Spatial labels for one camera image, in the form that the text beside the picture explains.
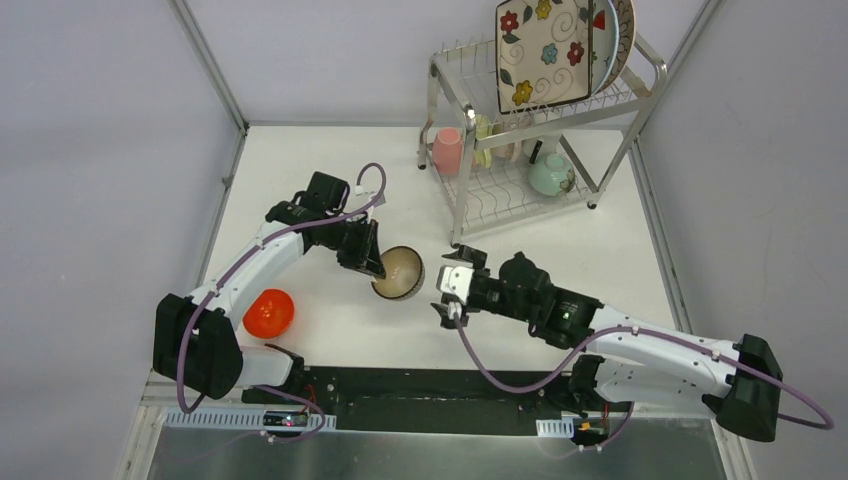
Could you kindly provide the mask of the dark patterned cream bowl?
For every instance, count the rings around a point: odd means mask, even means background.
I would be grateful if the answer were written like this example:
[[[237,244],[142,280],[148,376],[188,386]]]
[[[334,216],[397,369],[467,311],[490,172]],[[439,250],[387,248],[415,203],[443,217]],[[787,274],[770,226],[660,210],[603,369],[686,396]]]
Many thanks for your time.
[[[421,289],[426,270],[419,253],[409,246],[392,247],[381,254],[386,271],[383,279],[372,281],[372,290],[381,298],[402,301]]]

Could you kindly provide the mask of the orange plastic bowl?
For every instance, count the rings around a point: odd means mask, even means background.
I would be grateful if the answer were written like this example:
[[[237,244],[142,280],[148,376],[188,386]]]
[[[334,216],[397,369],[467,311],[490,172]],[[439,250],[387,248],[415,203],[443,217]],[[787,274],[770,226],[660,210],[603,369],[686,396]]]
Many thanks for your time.
[[[246,311],[242,324],[259,339],[273,339],[285,333],[296,315],[291,296],[279,289],[266,289]]]

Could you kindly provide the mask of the pink cup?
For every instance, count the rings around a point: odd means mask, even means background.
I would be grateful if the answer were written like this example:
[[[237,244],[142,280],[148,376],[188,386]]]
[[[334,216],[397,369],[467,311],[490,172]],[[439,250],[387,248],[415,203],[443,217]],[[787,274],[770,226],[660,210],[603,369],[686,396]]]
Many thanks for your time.
[[[464,135],[458,129],[440,129],[433,141],[432,159],[441,175],[457,175],[463,157]]]

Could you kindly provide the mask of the mint green bowl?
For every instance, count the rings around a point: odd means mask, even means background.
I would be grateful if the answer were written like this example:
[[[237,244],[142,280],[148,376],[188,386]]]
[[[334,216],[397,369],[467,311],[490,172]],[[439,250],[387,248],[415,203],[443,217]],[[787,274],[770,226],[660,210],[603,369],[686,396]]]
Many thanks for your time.
[[[564,196],[576,184],[574,166],[569,159],[558,153],[538,157],[528,171],[528,182],[541,195]]]

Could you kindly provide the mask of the white ribbed mug black handle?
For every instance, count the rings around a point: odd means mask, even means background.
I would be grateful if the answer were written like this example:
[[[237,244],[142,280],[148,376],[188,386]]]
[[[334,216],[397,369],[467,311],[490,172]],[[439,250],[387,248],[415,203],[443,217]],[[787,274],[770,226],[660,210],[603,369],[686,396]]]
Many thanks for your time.
[[[523,151],[527,156],[528,163],[534,165],[544,149],[545,139],[543,137],[528,139],[524,142]]]

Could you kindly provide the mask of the square floral plate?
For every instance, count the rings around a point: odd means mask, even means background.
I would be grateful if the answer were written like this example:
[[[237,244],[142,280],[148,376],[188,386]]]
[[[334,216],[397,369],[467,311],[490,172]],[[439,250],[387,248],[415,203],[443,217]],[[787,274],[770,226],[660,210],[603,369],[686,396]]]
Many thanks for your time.
[[[518,114],[587,99],[590,1],[511,0],[495,10],[498,110]]]

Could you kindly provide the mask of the watermelon pattern round plate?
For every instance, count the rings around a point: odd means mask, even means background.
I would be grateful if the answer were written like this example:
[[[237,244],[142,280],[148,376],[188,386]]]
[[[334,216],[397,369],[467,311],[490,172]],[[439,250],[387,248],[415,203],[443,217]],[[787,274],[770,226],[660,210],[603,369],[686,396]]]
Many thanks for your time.
[[[619,42],[618,15],[611,0],[591,2],[592,94],[600,92],[614,66]]]

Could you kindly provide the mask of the brown rim petal pattern plate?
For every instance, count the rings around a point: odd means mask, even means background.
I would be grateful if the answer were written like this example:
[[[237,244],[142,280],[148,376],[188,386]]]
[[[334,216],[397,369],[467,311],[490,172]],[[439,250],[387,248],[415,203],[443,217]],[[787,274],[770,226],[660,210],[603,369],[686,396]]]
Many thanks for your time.
[[[611,86],[621,75],[635,43],[636,18],[632,0],[614,0],[613,7],[617,15],[619,40],[612,69],[602,89]]]

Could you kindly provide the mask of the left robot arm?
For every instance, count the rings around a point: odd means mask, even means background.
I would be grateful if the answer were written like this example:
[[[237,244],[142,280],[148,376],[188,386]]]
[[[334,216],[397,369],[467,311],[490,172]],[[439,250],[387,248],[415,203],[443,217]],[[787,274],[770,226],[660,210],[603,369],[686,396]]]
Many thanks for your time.
[[[348,270],[382,279],[376,206],[384,190],[323,172],[306,189],[272,206],[251,241],[223,270],[186,296],[168,294],[156,308],[152,369],[177,384],[177,397],[192,389],[221,399],[231,390],[266,385],[281,404],[297,402],[305,378],[293,353],[270,346],[242,346],[236,332],[261,293],[315,246],[331,250]]]

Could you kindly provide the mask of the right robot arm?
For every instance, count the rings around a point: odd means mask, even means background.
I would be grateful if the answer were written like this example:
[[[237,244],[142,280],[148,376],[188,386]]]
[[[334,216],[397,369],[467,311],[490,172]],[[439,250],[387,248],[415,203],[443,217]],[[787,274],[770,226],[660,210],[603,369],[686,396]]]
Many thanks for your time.
[[[443,328],[463,330],[470,314],[486,312],[522,322],[530,337],[568,351],[554,372],[524,392],[545,388],[568,369],[576,413],[603,401],[674,406],[709,415],[743,438],[775,440],[783,372],[765,339],[718,340],[658,328],[556,286],[521,252],[496,275],[486,253],[467,245],[446,258],[434,305]]]

